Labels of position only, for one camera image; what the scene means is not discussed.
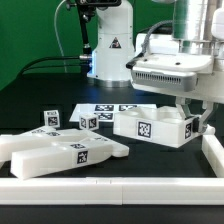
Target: sticker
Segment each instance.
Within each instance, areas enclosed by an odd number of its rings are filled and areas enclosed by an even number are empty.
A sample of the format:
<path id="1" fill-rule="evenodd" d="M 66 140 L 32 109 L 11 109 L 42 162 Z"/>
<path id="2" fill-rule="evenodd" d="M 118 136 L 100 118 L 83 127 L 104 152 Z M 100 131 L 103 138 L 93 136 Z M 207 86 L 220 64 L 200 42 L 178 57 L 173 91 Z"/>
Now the sticker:
<path id="1" fill-rule="evenodd" d="M 119 105 L 119 111 L 125 111 L 137 107 L 137 105 Z"/>
<path id="2" fill-rule="evenodd" d="M 186 125 L 185 129 L 185 139 L 191 137 L 192 123 Z"/>
<path id="3" fill-rule="evenodd" d="M 86 163 L 88 158 L 88 151 L 82 151 L 78 153 L 77 164 Z"/>
<path id="4" fill-rule="evenodd" d="M 113 120 L 113 113 L 95 113 L 101 121 Z"/>
<path id="5" fill-rule="evenodd" d="M 89 128 L 95 128 L 95 127 L 97 127 L 97 119 L 96 118 L 89 119 Z"/>
<path id="6" fill-rule="evenodd" d="M 42 129 L 37 129 L 35 131 L 32 131 L 31 133 L 35 134 L 35 133 L 43 133 L 43 132 L 45 132 L 45 131 Z"/>
<path id="7" fill-rule="evenodd" d="M 48 134 L 50 136 L 58 136 L 58 135 L 60 135 L 58 132 L 48 132 L 46 134 Z"/>
<path id="8" fill-rule="evenodd" d="M 48 125 L 49 126 L 56 126 L 58 125 L 58 117 L 48 117 Z"/>
<path id="9" fill-rule="evenodd" d="M 97 140 L 97 141 L 103 141 L 103 142 L 108 141 L 106 138 L 102 138 L 102 137 L 97 137 L 97 138 L 94 138 L 94 139 Z"/>
<path id="10" fill-rule="evenodd" d="M 81 117 L 81 127 L 86 128 L 86 119 Z"/>
<path id="11" fill-rule="evenodd" d="M 137 135 L 139 137 L 151 139 L 151 132 L 152 132 L 152 124 L 151 123 L 138 121 L 137 128 L 138 128 Z"/>
<path id="12" fill-rule="evenodd" d="M 114 105 L 96 105 L 95 111 L 113 111 Z"/>
<path id="13" fill-rule="evenodd" d="M 86 147 L 84 145 L 81 145 L 79 143 L 71 145 L 71 147 L 75 149 L 85 149 Z"/>
<path id="14" fill-rule="evenodd" d="M 57 115 L 57 111 L 53 110 L 53 111 L 47 111 L 47 115 L 53 116 L 53 115 Z"/>
<path id="15" fill-rule="evenodd" d="M 120 45 L 117 37 L 114 38 L 113 42 L 110 45 L 110 48 L 113 48 L 113 49 L 119 49 L 119 48 L 121 48 L 121 45 Z"/>

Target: white l-shaped block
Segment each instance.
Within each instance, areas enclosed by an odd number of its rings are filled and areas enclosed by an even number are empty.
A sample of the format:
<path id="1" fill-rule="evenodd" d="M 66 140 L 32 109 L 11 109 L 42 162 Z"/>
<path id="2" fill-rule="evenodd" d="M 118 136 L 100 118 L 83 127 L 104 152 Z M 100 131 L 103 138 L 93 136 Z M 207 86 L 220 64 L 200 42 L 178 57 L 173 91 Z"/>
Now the white l-shaped block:
<path id="1" fill-rule="evenodd" d="M 88 137 L 87 133 L 80 132 L 77 129 L 41 132 L 38 130 L 40 129 L 35 129 L 21 135 L 0 136 L 0 162 L 11 160 L 13 152 L 50 147 L 52 142 L 79 141 Z"/>
<path id="2" fill-rule="evenodd" d="M 99 163 L 111 156 L 123 157 L 129 154 L 127 146 L 88 130 L 77 130 L 73 137 L 73 139 L 80 139 L 70 142 L 52 142 L 48 147 L 13 152 L 11 173 L 24 180 Z"/>

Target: white border frame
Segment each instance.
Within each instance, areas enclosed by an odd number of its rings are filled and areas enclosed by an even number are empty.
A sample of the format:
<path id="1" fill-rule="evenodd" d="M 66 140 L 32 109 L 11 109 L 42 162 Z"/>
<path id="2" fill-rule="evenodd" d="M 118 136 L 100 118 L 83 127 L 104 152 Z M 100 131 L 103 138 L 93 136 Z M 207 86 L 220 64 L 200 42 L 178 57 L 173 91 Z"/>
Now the white border frame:
<path id="1" fill-rule="evenodd" d="M 218 178 L 0 178 L 0 204 L 224 205 L 224 148 L 208 135 L 202 151 Z"/>

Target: warning label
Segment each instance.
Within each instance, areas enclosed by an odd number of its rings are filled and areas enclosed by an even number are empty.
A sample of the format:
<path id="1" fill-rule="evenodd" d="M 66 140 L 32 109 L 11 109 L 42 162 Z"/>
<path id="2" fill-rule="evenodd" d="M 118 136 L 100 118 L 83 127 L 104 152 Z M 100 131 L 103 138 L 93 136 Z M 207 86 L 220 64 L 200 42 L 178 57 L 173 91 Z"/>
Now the warning label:
<path id="1" fill-rule="evenodd" d="M 112 44 L 110 45 L 110 48 L 116 48 L 116 49 L 121 48 L 121 45 L 120 45 L 117 37 L 114 38 Z"/>

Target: green wall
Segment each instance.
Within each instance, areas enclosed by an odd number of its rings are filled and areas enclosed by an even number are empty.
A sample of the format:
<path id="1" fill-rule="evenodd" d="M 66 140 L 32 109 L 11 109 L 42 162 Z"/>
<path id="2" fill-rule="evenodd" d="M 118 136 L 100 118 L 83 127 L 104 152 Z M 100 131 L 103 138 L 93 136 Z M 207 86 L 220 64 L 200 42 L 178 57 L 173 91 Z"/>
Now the green wall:
<path id="1" fill-rule="evenodd" d="M 20 69 L 32 60 L 60 56 L 54 32 L 54 13 L 61 0 L 0 1 L 0 89 L 12 82 Z M 134 37 L 156 22 L 171 19 L 173 5 L 136 0 Z M 97 42 L 97 19 L 88 24 L 90 43 Z M 65 55 L 82 53 L 77 11 L 63 6 L 58 16 L 58 30 Z"/>

